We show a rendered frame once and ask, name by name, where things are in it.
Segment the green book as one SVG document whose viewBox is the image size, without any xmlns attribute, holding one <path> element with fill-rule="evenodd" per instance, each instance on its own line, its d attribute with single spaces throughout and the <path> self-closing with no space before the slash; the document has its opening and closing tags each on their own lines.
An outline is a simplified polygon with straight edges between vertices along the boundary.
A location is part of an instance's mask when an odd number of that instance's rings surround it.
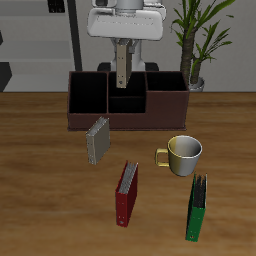
<svg viewBox="0 0 256 256">
<path fill-rule="evenodd" d="M 206 210 L 207 175 L 194 174 L 187 211 L 185 239 L 197 242 Z"/>
</svg>

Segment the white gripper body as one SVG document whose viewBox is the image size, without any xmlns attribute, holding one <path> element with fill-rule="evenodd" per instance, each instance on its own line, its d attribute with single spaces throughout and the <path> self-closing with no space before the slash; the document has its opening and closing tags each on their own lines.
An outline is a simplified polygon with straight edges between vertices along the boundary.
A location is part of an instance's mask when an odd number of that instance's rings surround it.
<svg viewBox="0 0 256 256">
<path fill-rule="evenodd" d="M 92 37 L 160 40 L 165 18 L 166 9 L 160 3 L 120 15 L 114 8 L 93 8 L 88 15 L 87 32 Z"/>
</svg>

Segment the dark brown desk caddy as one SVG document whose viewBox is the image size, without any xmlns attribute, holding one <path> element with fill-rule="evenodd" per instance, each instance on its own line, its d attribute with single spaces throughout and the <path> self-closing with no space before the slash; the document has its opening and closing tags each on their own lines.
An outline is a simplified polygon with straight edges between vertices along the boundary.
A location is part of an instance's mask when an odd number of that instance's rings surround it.
<svg viewBox="0 0 256 256">
<path fill-rule="evenodd" d="M 111 130 L 184 130 L 189 89 L 178 71 L 136 71 L 125 88 L 107 71 L 69 74 L 68 129 L 86 131 L 100 118 Z"/>
</svg>

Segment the green pot plant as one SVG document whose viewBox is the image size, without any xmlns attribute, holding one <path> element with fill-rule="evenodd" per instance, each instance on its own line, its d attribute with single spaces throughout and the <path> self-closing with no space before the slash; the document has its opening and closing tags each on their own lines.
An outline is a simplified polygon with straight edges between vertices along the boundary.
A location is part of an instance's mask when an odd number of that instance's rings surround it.
<svg viewBox="0 0 256 256">
<path fill-rule="evenodd" d="M 178 19 L 172 22 L 172 26 L 177 24 L 181 29 L 180 32 L 176 31 L 179 39 L 177 44 L 182 48 L 180 71 L 190 92 L 202 92 L 204 89 L 205 81 L 199 76 L 202 63 L 206 60 L 214 60 L 212 53 L 215 50 L 231 44 L 231 41 L 225 41 L 229 28 L 213 38 L 219 21 L 204 27 L 204 24 L 217 13 L 235 2 L 235 0 L 223 0 L 216 4 L 216 1 L 213 0 L 205 10 L 202 10 L 200 8 L 202 0 L 182 0 L 182 12 L 174 9 Z"/>
</svg>

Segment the black items on shelf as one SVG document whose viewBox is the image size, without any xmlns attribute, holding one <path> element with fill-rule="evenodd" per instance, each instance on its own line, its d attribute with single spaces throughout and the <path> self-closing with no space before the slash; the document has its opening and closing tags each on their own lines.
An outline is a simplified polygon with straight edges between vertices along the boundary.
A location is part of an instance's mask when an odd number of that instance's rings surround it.
<svg viewBox="0 0 256 256">
<path fill-rule="evenodd" d="M 64 0 L 47 0 L 48 10 L 50 13 L 64 13 Z"/>
</svg>

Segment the red book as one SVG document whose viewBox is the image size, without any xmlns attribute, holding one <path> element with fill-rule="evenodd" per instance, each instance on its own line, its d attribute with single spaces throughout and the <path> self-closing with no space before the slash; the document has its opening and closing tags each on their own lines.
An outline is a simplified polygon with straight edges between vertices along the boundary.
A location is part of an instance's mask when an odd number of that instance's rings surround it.
<svg viewBox="0 0 256 256">
<path fill-rule="evenodd" d="M 116 223 L 127 227 L 137 197 L 138 164 L 126 162 L 115 190 Z"/>
</svg>

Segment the black block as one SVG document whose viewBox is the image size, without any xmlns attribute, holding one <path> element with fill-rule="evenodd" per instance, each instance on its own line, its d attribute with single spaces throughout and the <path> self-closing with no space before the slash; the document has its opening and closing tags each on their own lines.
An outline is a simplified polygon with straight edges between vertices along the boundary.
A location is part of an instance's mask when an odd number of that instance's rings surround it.
<svg viewBox="0 0 256 256">
<path fill-rule="evenodd" d="M 0 62 L 0 92 L 3 92 L 12 77 L 12 71 L 8 62 Z"/>
</svg>

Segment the white and yellow mug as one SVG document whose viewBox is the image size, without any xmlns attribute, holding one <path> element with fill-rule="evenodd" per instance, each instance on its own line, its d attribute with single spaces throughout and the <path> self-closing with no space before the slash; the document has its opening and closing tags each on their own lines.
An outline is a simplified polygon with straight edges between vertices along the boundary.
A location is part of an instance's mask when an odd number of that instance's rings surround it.
<svg viewBox="0 0 256 256">
<path fill-rule="evenodd" d="M 174 136 L 166 148 L 156 150 L 155 164 L 168 167 L 177 176 L 186 177 L 193 173 L 201 153 L 202 145 L 197 139 L 187 135 Z M 168 161 L 160 162 L 159 154 L 167 154 Z"/>
</svg>

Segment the black vertical post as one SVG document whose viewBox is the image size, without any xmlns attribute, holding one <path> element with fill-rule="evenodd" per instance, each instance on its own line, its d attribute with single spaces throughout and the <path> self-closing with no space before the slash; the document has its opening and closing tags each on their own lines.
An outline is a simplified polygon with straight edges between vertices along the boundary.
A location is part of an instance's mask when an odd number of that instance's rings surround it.
<svg viewBox="0 0 256 256">
<path fill-rule="evenodd" d="M 82 70 L 82 58 L 80 49 L 80 38 L 76 11 L 76 0 L 67 0 L 69 23 L 71 32 L 72 49 L 74 56 L 74 67 L 76 71 Z"/>
</svg>

